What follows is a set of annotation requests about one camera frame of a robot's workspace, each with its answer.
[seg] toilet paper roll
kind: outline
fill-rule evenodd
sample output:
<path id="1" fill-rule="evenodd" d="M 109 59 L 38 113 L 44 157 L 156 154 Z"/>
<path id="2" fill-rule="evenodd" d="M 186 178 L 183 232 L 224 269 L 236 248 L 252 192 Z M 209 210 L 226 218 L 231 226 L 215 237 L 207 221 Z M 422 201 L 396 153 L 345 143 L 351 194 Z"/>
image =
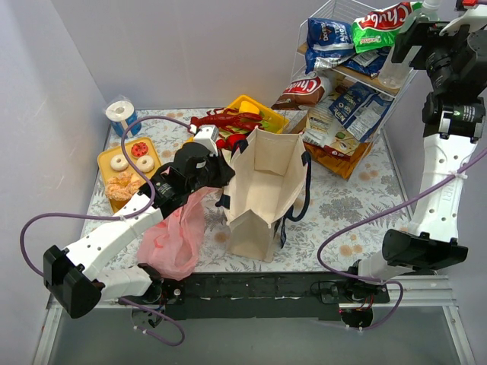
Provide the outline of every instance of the toilet paper roll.
<path id="1" fill-rule="evenodd" d="M 132 103 L 128 100 L 118 100 L 111 103 L 105 110 L 105 115 L 110 120 L 113 130 L 120 137 L 123 131 L 125 131 L 130 124 L 137 120 L 137 114 Z M 133 137 L 140 132 L 141 125 L 134 126 L 129 133 L 128 137 Z"/>

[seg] red lobster toy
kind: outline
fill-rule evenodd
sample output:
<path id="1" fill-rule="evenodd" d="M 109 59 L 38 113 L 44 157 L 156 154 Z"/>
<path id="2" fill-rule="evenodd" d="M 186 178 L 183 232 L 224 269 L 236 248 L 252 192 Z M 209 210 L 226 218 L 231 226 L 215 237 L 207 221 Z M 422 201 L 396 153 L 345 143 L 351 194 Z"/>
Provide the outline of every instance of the red lobster toy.
<path id="1" fill-rule="evenodd" d="M 202 118 L 197 118 L 193 116 L 191 118 L 191 124 L 195 125 L 196 127 L 201 127 L 202 125 L 216 125 L 219 129 L 222 129 L 229 133 L 235 133 L 228 127 L 235 127 L 239 129 L 244 129 L 246 131 L 253 131 L 256 127 L 259 129 L 263 129 L 262 124 L 258 123 L 263 120 L 262 116 L 259 114 L 254 113 L 240 113 L 238 114 L 238 110 L 236 109 L 227 109 L 227 108 L 217 108 L 211 111 L 206 112 L 207 116 L 203 116 Z"/>

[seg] gray floor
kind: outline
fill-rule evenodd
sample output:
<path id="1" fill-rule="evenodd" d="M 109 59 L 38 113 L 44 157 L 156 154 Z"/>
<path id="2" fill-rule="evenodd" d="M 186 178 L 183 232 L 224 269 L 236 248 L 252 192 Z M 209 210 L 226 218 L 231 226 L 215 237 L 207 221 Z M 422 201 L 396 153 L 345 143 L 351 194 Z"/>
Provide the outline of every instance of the gray floor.
<path id="1" fill-rule="evenodd" d="M 376 309 L 382 316 L 388 309 Z M 186 342 L 169 348 L 132 329 L 130 309 L 65 313 L 50 364 L 458 364 L 441 308 L 401 308 L 383 327 L 358 334 L 313 319 L 182 321 Z M 169 323 L 158 332 L 176 339 Z"/>

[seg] pastry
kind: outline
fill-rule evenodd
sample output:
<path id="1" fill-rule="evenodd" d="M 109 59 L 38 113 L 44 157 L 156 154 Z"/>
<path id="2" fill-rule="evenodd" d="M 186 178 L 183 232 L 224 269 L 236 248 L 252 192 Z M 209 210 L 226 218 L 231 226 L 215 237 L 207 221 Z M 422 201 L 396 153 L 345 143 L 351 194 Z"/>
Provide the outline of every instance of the pastry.
<path id="1" fill-rule="evenodd" d="M 116 154 L 110 160 L 110 167 L 114 171 L 124 171 L 129 167 L 129 162 L 122 154 Z"/>
<path id="2" fill-rule="evenodd" d="M 132 153 L 133 157 L 139 158 L 148 154 L 149 147 L 145 142 L 139 142 L 132 146 L 130 152 Z"/>
<path id="3" fill-rule="evenodd" d="M 108 199 L 124 202 L 130 200 L 142 185 L 144 185 L 144 180 L 138 177 L 137 174 L 124 171 L 118 176 L 108 179 L 107 186 L 105 186 L 105 195 Z"/>
<path id="4" fill-rule="evenodd" d="M 135 164 L 143 173 L 148 173 L 154 169 L 154 159 L 150 156 L 142 156 Z"/>

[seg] pink plastic bag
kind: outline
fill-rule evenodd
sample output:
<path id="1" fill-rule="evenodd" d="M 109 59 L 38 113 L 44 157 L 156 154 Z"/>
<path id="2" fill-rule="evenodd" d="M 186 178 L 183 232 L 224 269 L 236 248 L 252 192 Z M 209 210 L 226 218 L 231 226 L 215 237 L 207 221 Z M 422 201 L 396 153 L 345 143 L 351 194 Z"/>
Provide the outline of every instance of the pink plastic bag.
<path id="1" fill-rule="evenodd" d="M 215 189 L 202 188 L 189 196 L 183 207 L 144 233 L 137 252 L 140 263 L 149 264 L 164 278 L 190 276 L 199 260 L 205 236 L 205 212 L 201 200 Z"/>

